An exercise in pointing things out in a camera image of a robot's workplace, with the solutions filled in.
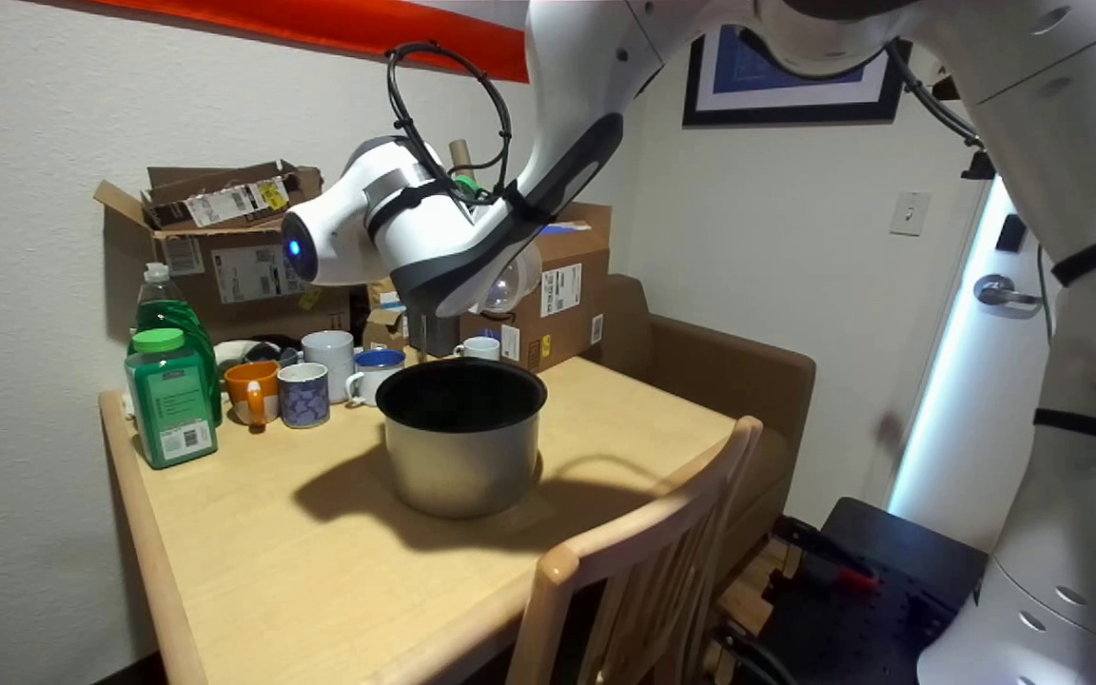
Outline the amazon cardboard box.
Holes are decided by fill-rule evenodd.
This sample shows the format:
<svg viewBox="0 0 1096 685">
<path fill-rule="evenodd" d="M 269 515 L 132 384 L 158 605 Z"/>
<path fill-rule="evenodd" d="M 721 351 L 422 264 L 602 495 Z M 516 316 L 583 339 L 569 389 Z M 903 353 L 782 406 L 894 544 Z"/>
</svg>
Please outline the amazon cardboard box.
<svg viewBox="0 0 1096 685">
<path fill-rule="evenodd" d="M 531 241 L 539 273 L 506 316 L 460 321 L 463 334 L 493 334 L 511 360 L 527 369 L 584 353 L 603 334 L 609 204 L 576 200 Z"/>
</svg>

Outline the green rectangular container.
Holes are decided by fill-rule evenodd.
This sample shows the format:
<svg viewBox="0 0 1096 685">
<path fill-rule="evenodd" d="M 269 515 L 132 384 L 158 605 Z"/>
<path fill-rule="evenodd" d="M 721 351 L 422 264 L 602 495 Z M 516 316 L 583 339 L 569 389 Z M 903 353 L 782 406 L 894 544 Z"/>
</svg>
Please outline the green rectangular container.
<svg viewBox="0 0 1096 685">
<path fill-rule="evenodd" d="M 218 449 L 205 365 L 179 328 L 143 328 L 124 359 L 139 454 L 152 468 L 185 465 Z"/>
</svg>

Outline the small white cup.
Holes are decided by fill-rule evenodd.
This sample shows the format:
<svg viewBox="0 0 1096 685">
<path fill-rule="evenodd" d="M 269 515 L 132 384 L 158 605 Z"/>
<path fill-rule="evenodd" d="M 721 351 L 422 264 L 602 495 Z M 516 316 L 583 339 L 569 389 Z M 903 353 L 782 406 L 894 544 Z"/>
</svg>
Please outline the small white cup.
<svg viewBox="0 0 1096 685">
<path fill-rule="evenodd" d="M 463 360 L 502 360 L 502 345 L 492 334 L 468 334 L 451 345 L 451 353 Z"/>
</svg>

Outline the orange handled clamp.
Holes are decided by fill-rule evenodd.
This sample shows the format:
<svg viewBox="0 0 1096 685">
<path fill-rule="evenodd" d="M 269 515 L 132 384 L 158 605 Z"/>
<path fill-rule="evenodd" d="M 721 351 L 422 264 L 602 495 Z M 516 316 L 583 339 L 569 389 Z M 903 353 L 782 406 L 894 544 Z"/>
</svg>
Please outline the orange handled clamp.
<svg viewBox="0 0 1096 685">
<path fill-rule="evenodd" d="M 820 530 L 800 520 L 800 516 L 779 516 L 772 526 L 772 533 L 779 542 L 787 542 L 791 548 L 818 554 L 827 564 L 838 567 L 838 582 L 856 590 L 856 595 L 875 595 L 877 590 L 877 573 L 871 564 L 862 564 L 856 552 L 850 552 L 846 544 L 838 544 L 833 538 L 827 538 Z"/>
</svg>

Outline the red wall banner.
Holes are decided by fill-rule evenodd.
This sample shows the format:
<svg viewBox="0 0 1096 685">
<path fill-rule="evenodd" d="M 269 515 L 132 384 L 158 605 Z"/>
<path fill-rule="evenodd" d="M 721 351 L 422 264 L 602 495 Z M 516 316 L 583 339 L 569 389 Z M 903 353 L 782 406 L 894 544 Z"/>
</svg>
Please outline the red wall banner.
<svg viewBox="0 0 1096 685">
<path fill-rule="evenodd" d="M 283 46 L 385 56 L 404 41 L 432 41 L 493 79 L 526 85 L 527 0 L 45 0 Z"/>
</svg>

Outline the blue patterned mug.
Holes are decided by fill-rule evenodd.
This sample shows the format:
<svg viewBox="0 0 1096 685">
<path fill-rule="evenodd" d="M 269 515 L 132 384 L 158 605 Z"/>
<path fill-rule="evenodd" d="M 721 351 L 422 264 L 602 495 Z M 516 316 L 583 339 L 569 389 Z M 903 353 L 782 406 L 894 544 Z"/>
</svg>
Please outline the blue patterned mug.
<svg viewBox="0 0 1096 685">
<path fill-rule="evenodd" d="M 319 425 L 332 412 L 327 369 L 317 360 L 295 360 L 276 369 L 276 416 L 285 425 Z"/>
</svg>

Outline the wooden chair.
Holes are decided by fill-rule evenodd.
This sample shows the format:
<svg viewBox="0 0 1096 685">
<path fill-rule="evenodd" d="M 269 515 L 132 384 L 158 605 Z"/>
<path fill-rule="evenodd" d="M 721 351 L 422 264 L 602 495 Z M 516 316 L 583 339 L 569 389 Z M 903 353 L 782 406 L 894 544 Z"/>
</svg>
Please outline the wooden chair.
<svg viewBox="0 0 1096 685">
<path fill-rule="evenodd" d="M 758 439 L 759 421 L 738 420 L 685 483 L 548 548 L 506 685 L 685 685 L 701 668 L 719 542 Z"/>
</svg>

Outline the green plastic bottle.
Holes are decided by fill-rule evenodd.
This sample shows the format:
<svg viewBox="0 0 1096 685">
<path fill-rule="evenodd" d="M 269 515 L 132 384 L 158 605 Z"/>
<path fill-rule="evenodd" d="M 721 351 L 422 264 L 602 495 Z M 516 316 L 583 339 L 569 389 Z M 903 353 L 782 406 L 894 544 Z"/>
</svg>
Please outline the green plastic bottle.
<svg viewBox="0 0 1096 685">
<path fill-rule="evenodd" d="M 137 290 L 137 307 L 132 307 L 132 328 L 179 328 L 181 345 L 198 359 L 203 369 L 203 397 L 208 406 L 208 425 L 222 425 L 222 384 L 218 384 L 218 365 L 213 365 L 213 345 L 208 334 L 191 307 L 191 299 L 179 294 L 170 266 L 167 264 L 149 264 L 139 273 Z"/>
</svg>

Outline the open cardboard box stack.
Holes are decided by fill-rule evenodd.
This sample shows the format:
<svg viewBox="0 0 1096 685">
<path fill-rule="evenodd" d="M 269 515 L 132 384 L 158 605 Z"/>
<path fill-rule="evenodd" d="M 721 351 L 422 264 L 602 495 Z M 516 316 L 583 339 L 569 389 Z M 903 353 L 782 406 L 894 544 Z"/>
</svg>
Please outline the open cardboard box stack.
<svg viewBox="0 0 1096 685">
<path fill-rule="evenodd" d="M 137 296 L 149 264 L 167 264 L 175 294 L 191 299 L 205 334 L 290 334 L 345 328 L 356 284 L 303 284 L 283 254 L 283 216 L 242 226 L 162 226 L 152 228 L 143 200 L 113 183 L 95 188 L 101 204 L 101 284 L 111 331 L 137 325 Z"/>
</svg>

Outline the clear glass bowl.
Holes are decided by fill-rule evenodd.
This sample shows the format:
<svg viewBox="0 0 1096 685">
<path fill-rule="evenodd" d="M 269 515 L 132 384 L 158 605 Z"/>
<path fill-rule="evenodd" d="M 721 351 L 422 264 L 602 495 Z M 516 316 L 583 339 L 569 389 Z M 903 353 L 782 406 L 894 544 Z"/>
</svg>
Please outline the clear glass bowl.
<svg viewBox="0 0 1096 685">
<path fill-rule="evenodd" d="M 478 299 L 482 316 L 511 316 L 539 284 L 539 252 L 526 246 L 506 271 L 492 282 Z"/>
</svg>

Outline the metal cooking pot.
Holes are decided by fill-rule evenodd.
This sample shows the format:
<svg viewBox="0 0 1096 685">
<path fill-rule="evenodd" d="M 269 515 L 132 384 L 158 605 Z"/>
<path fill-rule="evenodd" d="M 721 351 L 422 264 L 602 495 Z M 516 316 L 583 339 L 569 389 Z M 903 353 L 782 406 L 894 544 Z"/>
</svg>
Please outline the metal cooking pot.
<svg viewBox="0 0 1096 685">
<path fill-rule="evenodd" d="M 511 360 L 425 360 L 375 389 L 395 495 L 432 516 L 485 516 L 537 483 L 548 389 Z"/>
</svg>

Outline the white door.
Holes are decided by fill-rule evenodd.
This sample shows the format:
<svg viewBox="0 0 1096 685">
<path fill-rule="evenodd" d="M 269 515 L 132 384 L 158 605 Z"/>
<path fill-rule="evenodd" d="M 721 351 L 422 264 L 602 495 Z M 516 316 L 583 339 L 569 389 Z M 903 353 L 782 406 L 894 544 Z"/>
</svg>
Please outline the white door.
<svg viewBox="0 0 1096 685">
<path fill-rule="evenodd" d="M 1031 455 L 1055 294 L 1046 252 L 992 180 L 904 433 L 890 515 L 975 548 L 998 538 Z"/>
</svg>

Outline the white mug blue rim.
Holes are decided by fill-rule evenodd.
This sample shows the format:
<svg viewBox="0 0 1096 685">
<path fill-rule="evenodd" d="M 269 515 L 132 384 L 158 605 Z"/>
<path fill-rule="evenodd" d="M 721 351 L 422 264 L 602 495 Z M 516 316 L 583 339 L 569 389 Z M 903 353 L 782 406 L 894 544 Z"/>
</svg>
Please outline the white mug blue rim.
<svg viewBox="0 0 1096 685">
<path fill-rule="evenodd" d="M 375 389 L 404 365 L 404 353 L 392 345 L 365 345 L 354 359 L 354 372 L 345 377 L 345 405 L 365 406 L 375 398 Z"/>
</svg>

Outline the tall white mug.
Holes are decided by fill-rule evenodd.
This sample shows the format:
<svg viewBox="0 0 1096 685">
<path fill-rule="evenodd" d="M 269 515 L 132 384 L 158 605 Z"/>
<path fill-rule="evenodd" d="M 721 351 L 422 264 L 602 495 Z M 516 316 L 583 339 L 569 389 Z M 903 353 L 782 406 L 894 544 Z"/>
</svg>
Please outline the tall white mug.
<svg viewBox="0 0 1096 685">
<path fill-rule="evenodd" d="M 354 372 L 354 334 L 348 331 L 309 331 L 299 339 L 303 359 L 327 369 L 327 397 L 345 398 L 345 381 Z"/>
</svg>

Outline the wall light switch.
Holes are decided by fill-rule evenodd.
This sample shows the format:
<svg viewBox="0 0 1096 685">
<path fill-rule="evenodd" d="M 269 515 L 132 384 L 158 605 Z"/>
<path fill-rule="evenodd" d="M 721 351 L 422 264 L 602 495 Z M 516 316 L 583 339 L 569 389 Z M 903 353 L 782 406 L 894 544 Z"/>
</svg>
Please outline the wall light switch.
<svg viewBox="0 0 1096 685">
<path fill-rule="evenodd" d="M 890 233 L 894 235 L 922 235 L 928 216 L 928 195 L 926 190 L 904 190 L 894 200 Z"/>
</svg>

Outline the orange mug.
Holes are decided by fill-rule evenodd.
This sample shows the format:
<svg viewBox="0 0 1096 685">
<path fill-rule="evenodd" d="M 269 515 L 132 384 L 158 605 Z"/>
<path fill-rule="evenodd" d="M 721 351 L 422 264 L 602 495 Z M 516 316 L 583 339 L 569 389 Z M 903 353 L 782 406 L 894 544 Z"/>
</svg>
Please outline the orange mug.
<svg viewBox="0 0 1096 685">
<path fill-rule="evenodd" d="M 228 412 L 250 433 L 261 433 L 276 420 L 276 365 L 239 360 L 224 372 Z"/>
</svg>

